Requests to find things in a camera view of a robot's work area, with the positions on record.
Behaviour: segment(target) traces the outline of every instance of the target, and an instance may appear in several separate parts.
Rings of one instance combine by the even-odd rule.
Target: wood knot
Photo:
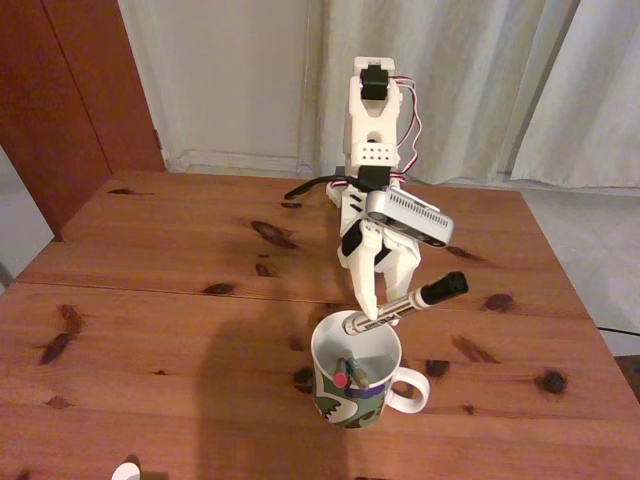
[[[302,367],[293,374],[293,386],[302,393],[311,393],[313,386],[311,379],[313,378],[313,370],[311,367]]]
[[[476,413],[476,407],[473,405],[461,405],[460,408],[462,408],[462,411],[467,415],[475,415]]]
[[[557,370],[547,370],[533,381],[540,390],[551,393],[552,395],[563,394],[568,384],[567,377]]]
[[[449,370],[449,360],[427,360],[425,371],[428,377],[440,378]]]
[[[230,295],[233,293],[235,286],[230,283],[216,283],[215,285],[209,285],[200,293],[205,295]]]
[[[60,313],[60,316],[64,320],[64,329],[68,334],[79,335],[80,332],[84,330],[86,326],[84,316],[75,305],[66,303],[58,305],[58,313]]]
[[[289,348],[294,352],[304,352],[304,344],[302,340],[296,336],[289,338]]]
[[[51,397],[49,401],[45,403],[45,405],[49,405],[56,410],[64,410],[65,408],[72,406],[69,402],[67,402],[65,398],[58,395]]]
[[[31,470],[28,470],[25,468],[18,474],[18,476],[16,477],[16,480],[29,480],[30,478],[31,478]]]
[[[136,192],[134,192],[130,188],[116,188],[114,190],[109,190],[108,193],[113,193],[115,195],[135,195],[136,194]]]
[[[261,263],[256,263],[256,273],[259,277],[273,277],[273,275],[267,267]]]
[[[298,248],[298,245],[285,238],[286,234],[282,229],[270,223],[254,220],[251,222],[251,227],[258,232],[264,240],[276,247],[287,248],[289,250],[296,250]]]
[[[484,308],[492,312],[505,313],[513,307],[513,298],[506,293],[495,293],[484,302]]]
[[[73,335],[70,333],[60,333],[57,335],[56,338],[46,345],[42,357],[40,357],[40,365],[47,365],[58,358],[72,339]]]

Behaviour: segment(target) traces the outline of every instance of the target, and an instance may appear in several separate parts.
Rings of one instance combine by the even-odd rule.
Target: floor
[[[192,165],[189,173],[289,177],[287,172]],[[479,187],[473,182],[455,186]],[[559,192],[519,184],[594,322],[640,333],[640,196],[625,189]],[[613,355],[640,354],[640,337],[602,332]]]
[[[53,233],[0,146],[0,294]]]

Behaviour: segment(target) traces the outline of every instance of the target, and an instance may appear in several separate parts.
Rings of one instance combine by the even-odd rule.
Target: table surface
[[[413,285],[471,290],[397,327],[420,414],[322,420],[309,340],[355,299],[339,212],[322,188],[283,203],[298,183],[109,180],[0,296],[0,478],[130,454],[156,479],[639,477],[640,407],[516,192],[408,188],[456,222]]]

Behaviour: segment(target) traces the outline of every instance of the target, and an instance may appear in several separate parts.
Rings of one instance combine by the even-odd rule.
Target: white wall
[[[0,293],[53,238],[0,146]]]
[[[166,155],[295,170],[306,1],[120,0],[120,9]]]

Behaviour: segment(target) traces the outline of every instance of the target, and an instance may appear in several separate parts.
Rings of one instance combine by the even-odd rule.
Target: black cable
[[[363,183],[361,180],[358,180],[354,177],[347,177],[345,175],[328,175],[326,177],[318,177],[312,180],[309,180],[306,183],[303,183],[299,187],[294,188],[288,193],[284,194],[285,200],[291,200],[292,198],[297,197],[298,195],[302,195],[303,193],[307,193],[314,185],[318,185],[319,183],[329,183],[334,181],[343,181],[347,182],[349,185],[353,185],[358,190],[364,193],[372,192],[374,189]]]
[[[617,328],[598,327],[598,330],[602,330],[604,332],[622,333],[624,335],[633,335],[634,337],[640,337],[640,333],[630,332],[628,330],[618,330]]]

